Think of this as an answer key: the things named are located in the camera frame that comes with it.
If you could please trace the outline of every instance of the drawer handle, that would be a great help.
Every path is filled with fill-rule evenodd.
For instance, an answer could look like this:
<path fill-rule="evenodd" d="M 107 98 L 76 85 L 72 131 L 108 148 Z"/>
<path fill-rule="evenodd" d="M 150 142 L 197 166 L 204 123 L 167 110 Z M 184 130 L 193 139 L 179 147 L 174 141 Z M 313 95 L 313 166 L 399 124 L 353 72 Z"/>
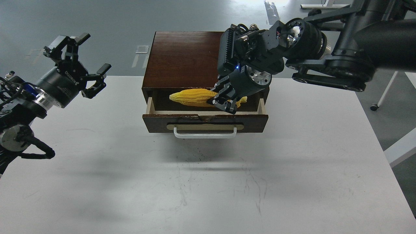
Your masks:
<path fill-rule="evenodd" d="M 173 128 L 175 137 L 180 139 L 229 139 L 234 138 L 237 135 L 237 128 L 234 127 L 233 133 L 178 133 L 176 127 Z"/>

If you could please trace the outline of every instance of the open drawer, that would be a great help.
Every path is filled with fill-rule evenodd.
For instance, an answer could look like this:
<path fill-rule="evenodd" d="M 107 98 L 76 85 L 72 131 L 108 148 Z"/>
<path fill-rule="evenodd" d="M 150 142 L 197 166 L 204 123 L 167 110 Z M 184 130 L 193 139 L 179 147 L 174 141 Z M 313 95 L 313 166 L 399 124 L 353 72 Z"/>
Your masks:
<path fill-rule="evenodd" d="M 210 89 L 217 82 L 222 32 L 156 32 L 143 80 L 149 132 L 263 132 L 269 89 L 242 103 L 235 115 L 215 107 L 190 107 L 169 99 L 185 89 Z"/>

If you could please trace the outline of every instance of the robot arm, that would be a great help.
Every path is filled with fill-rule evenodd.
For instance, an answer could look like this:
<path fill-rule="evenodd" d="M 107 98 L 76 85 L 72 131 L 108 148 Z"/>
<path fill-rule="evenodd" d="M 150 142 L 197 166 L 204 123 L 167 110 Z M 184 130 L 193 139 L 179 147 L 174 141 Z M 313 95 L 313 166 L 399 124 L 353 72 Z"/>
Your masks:
<path fill-rule="evenodd" d="M 416 12 L 414 1 L 355 0 L 332 12 L 277 21 L 268 30 L 231 25 L 220 41 L 212 89 L 218 94 L 208 103 L 235 114 L 236 101 L 267 88 L 285 65 L 297 71 L 296 81 L 356 92 L 365 90 L 379 67 L 416 71 L 416 20 L 403 20 L 408 10 Z M 329 30 L 341 32 L 332 52 L 322 32 Z"/>
<path fill-rule="evenodd" d="M 52 106 L 65 108 L 81 91 L 82 96 L 93 98 L 105 88 L 105 73 L 111 68 L 104 64 L 96 74 L 88 71 L 78 61 L 78 47 L 90 37 L 58 36 L 50 46 L 45 47 L 44 55 L 55 62 L 55 66 L 38 80 L 36 84 L 25 82 L 10 72 L 0 77 L 0 177 L 6 167 L 17 157 L 26 159 L 51 159 L 54 150 L 34 137 L 31 122 L 46 117 Z M 64 58 L 62 50 L 66 47 Z M 88 81 L 95 81 L 87 87 Z M 23 153 L 31 144 L 44 154 Z"/>

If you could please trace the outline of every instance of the gray floor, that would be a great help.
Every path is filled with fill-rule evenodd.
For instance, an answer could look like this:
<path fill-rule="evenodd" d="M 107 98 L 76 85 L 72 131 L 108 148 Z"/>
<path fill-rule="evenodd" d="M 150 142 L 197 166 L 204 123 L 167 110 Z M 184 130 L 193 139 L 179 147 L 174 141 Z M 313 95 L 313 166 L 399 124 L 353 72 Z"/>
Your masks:
<path fill-rule="evenodd" d="M 275 1 L 280 20 L 305 17 L 308 11 L 300 9 L 301 3 L 316 4 L 320 0 Z M 35 82 L 54 65 L 42 55 L 43 46 L 59 34 L 78 36 L 83 32 L 92 37 L 80 47 L 79 60 L 90 73 L 110 63 L 113 67 L 109 75 L 144 75 L 146 55 L 140 55 L 134 65 L 135 51 L 138 45 L 150 46 L 155 31 L 223 31 L 231 23 L 256 23 L 260 28 L 269 28 L 263 0 L 0 0 L 0 75 L 14 70 L 25 80 Z M 334 45 L 338 33 L 329 32 L 327 36 Z M 285 69 L 276 77 L 291 74 Z M 392 74 L 393 71 L 378 71 L 366 91 L 357 94 L 383 149 L 416 127 L 416 89 L 403 72 L 383 107 L 377 112 L 369 110 Z M 415 157 L 393 169 L 413 212 Z"/>

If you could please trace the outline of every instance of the corn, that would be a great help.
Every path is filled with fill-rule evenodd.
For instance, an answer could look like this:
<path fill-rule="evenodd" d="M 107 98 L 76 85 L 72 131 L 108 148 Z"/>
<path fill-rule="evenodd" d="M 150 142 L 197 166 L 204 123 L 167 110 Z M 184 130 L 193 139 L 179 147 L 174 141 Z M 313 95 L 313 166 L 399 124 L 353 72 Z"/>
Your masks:
<path fill-rule="evenodd" d="M 169 99 L 186 106 L 212 107 L 207 101 L 215 95 L 217 95 L 216 92 L 206 89 L 189 89 L 173 93 L 169 95 Z M 237 108 L 240 107 L 242 102 L 247 102 L 247 97 L 242 97 L 240 101 L 236 102 Z"/>

